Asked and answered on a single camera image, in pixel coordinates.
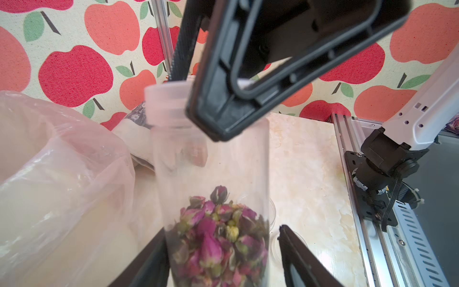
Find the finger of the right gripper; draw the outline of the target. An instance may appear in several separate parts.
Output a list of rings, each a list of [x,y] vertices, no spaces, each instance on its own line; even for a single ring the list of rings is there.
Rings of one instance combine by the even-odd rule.
[[[185,68],[208,37],[186,116],[239,135],[295,92],[399,29],[411,1],[187,1]]]

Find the clear tea jar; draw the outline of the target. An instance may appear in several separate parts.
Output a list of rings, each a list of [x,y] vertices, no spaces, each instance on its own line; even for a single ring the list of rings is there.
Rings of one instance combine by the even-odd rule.
[[[272,198],[270,198],[269,199],[269,214],[268,214],[270,232],[272,232],[274,229],[274,225],[276,223],[276,216],[277,216],[276,206]]]
[[[209,197],[225,186],[228,199],[269,222],[269,122],[261,119],[228,142],[214,142],[192,122],[151,128],[153,166],[164,229],[180,217],[191,196]]]

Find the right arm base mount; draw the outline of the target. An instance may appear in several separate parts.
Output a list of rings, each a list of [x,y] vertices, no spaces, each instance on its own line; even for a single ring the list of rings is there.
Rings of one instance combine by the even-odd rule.
[[[393,194],[395,183],[389,184],[382,190],[371,191],[362,184],[359,184],[356,179],[357,169],[362,163],[366,162],[366,157],[347,151],[344,154],[344,159],[347,169],[350,172],[350,182],[356,195],[359,216],[380,223],[390,203],[390,197]],[[407,213],[408,208],[416,209],[422,204],[424,204],[424,199],[421,198],[419,189],[412,188],[407,183],[403,182],[398,200],[394,203],[393,207],[400,207]]]

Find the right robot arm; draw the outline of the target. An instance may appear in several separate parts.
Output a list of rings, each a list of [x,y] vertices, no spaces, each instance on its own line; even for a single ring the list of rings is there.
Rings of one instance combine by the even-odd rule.
[[[175,56],[189,67],[208,43],[186,108],[213,141],[229,141],[295,92],[408,26],[409,1],[188,1]],[[459,47],[362,145],[360,186],[380,190],[418,170],[459,111]]]

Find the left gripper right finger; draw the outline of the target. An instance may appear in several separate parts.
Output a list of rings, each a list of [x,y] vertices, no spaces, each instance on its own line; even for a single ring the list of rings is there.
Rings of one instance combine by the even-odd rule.
[[[279,232],[280,240],[287,240],[294,246],[290,259],[283,255],[283,272],[287,287],[343,287],[290,227],[282,225]]]

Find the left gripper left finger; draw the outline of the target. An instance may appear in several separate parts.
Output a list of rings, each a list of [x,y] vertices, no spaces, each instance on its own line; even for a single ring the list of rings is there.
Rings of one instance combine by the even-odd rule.
[[[170,272],[162,228],[109,287],[166,287]]]

